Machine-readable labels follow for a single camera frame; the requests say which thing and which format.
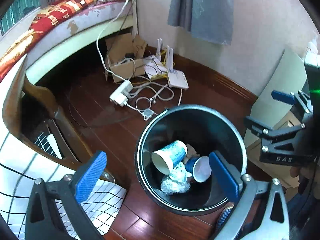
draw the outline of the patterned blanket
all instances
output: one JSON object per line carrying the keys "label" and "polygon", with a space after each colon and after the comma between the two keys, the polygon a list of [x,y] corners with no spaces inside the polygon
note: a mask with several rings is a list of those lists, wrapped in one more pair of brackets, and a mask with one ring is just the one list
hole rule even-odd
{"label": "patterned blanket", "polygon": [[28,53],[49,31],[95,1],[98,0],[70,0],[57,5],[49,5],[42,9],[32,21],[30,28],[0,57],[0,82],[14,64]]}

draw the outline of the teal curtain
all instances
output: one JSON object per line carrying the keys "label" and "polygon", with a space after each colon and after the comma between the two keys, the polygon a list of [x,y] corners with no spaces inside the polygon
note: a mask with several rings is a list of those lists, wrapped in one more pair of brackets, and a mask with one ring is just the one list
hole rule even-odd
{"label": "teal curtain", "polygon": [[14,0],[4,17],[1,19],[2,33],[5,34],[21,18],[39,6],[39,0]]}

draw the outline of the dark red wooden floor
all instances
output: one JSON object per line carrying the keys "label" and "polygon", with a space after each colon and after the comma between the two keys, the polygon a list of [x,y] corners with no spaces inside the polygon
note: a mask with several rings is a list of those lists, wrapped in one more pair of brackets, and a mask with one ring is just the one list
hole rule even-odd
{"label": "dark red wooden floor", "polygon": [[[46,83],[55,94],[74,126],[89,144],[92,151],[103,150],[108,156],[108,168],[117,183],[128,189],[124,204],[116,217],[106,239],[126,240],[205,240],[215,229],[220,210],[205,216],[183,217],[157,206],[143,191],[135,175],[134,152],[136,142],[147,125],[141,115],[128,107],[116,106],[109,95],[117,85],[106,82],[103,67],[94,49],[75,54],[57,68]],[[250,107],[236,103],[214,90],[212,84],[202,84],[187,76],[189,89],[183,92],[182,104],[200,104],[216,109],[225,115],[244,136],[243,117],[250,114]],[[174,89],[174,99],[158,100],[152,109],[161,113],[165,107],[177,105],[180,90]],[[148,89],[141,96],[152,96]],[[162,97],[169,96],[164,91]],[[248,173],[255,179],[270,177],[252,163]]]}

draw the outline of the paper cup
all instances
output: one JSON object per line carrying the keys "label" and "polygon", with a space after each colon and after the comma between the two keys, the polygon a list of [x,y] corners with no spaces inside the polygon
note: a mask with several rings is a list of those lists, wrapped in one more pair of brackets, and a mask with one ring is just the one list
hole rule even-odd
{"label": "paper cup", "polygon": [[186,171],[192,174],[197,182],[205,182],[211,176],[209,157],[191,158],[185,165]]}
{"label": "paper cup", "polygon": [[151,154],[154,166],[165,175],[169,175],[174,167],[186,156],[187,146],[182,141],[173,143]]}

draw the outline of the black trash can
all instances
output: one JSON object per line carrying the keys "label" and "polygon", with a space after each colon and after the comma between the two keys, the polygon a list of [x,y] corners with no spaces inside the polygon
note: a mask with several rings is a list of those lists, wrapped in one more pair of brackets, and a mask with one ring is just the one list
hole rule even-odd
{"label": "black trash can", "polygon": [[151,153],[180,140],[201,156],[219,150],[224,158],[245,174],[247,156],[234,125],[219,112],[199,105],[182,105],[165,110],[143,131],[135,153],[136,172],[149,197],[170,212],[198,216],[209,214],[228,200],[213,175],[204,183],[191,184],[186,193],[165,195],[160,188],[164,174],[151,161]]}

